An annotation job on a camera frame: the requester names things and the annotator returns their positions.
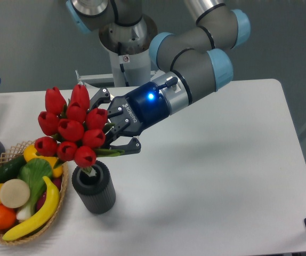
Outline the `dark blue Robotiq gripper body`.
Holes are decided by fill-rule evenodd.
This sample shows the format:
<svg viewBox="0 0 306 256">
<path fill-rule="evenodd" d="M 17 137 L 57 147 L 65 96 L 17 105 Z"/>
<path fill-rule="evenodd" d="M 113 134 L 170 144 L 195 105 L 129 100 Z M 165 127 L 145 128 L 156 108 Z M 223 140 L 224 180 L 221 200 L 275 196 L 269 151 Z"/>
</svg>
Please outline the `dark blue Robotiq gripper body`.
<svg viewBox="0 0 306 256">
<path fill-rule="evenodd" d="M 153 82 L 115 97 L 108 107 L 108 118 L 115 124 L 110 133 L 115 138 L 140 135 L 168 116 L 168 104 Z"/>
</svg>

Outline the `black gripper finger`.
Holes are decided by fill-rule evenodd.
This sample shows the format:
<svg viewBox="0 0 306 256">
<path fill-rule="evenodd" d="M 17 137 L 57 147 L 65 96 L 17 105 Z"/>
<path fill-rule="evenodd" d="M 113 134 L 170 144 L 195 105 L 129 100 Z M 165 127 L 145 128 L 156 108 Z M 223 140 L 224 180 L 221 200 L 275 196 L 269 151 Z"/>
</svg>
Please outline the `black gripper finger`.
<svg viewBox="0 0 306 256">
<path fill-rule="evenodd" d="M 132 138 L 126 145 L 110 145 L 109 149 L 116 151 L 121 155 L 138 154 L 141 151 L 141 144 L 137 138 Z"/>
<path fill-rule="evenodd" d="M 110 103 L 111 96 L 107 88 L 100 88 L 97 93 L 90 99 L 89 110 L 98 108 L 101 104 Z"/>
</svg>

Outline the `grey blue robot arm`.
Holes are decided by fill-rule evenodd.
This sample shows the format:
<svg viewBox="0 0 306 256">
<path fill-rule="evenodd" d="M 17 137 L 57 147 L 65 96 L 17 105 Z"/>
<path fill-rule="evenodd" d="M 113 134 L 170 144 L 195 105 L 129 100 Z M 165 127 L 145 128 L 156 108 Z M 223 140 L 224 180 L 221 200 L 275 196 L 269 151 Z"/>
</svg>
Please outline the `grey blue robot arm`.
<svg viewBox="0 0 306 256">
<path fill-rule="evenodd" d="M 98 156 L 136 154 L 138 136 L 232 81 L 226 50 L 248 40 L 251 24 L 224 1 L 186 1 L 195 27 L 181 35 L 159 33 L 141 1 L 67 1 L 76 26 L 98 31 L 108 51 L 112 81 L 132 91 L 113 97 L 100 89 L 91 107 L 109 105 L 106 140 Z"/>
</svg>

